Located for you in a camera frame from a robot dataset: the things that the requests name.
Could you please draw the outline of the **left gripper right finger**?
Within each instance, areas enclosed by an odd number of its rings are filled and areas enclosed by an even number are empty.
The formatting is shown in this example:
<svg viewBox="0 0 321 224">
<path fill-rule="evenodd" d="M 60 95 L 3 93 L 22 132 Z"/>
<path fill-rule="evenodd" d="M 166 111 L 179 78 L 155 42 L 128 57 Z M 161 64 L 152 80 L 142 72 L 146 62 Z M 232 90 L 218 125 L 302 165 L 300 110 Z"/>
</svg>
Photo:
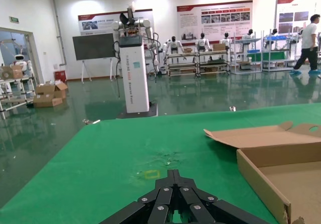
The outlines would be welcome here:
<svg viewBox="0 0 321 224">
<path fill-rule="evenodd" d="M 187 205 L 191 222 L 197 223 L 267 223 L 218 197 L 200 190 L 193 179 L 174 171 L 174 187 L 179 189 L 181 200 Z"/>
</svg>

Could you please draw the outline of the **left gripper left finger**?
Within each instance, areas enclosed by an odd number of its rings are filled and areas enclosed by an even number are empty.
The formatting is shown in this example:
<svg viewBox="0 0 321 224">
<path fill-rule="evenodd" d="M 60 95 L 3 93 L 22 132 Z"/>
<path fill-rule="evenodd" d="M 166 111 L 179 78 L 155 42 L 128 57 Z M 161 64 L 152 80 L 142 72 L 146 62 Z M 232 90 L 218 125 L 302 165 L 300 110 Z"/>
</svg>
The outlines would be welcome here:
<svg viewBox="0 0 321 224">
<path fill-rule="evenodd" d="M 174 208 L 174 170 L 166 178 L 155 181 L 154 190 L 114 213 L 102 223 L 172 223 Z"/>
</svg>

